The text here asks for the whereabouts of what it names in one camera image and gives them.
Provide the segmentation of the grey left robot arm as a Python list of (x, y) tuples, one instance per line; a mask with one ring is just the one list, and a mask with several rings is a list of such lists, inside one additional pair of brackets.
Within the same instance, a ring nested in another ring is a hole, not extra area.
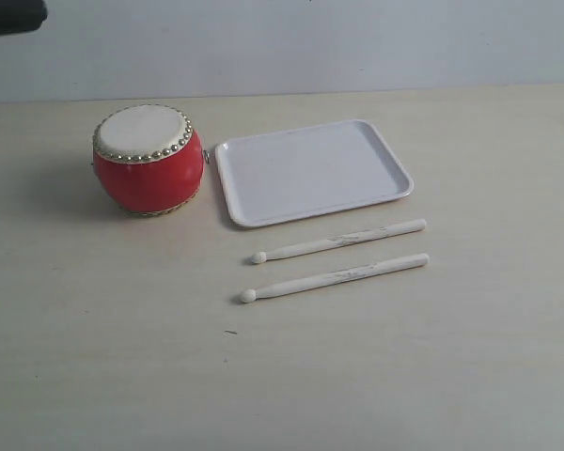
[(0, 0), (0, 36), (36, 31), (47, 17), (43, 0)]

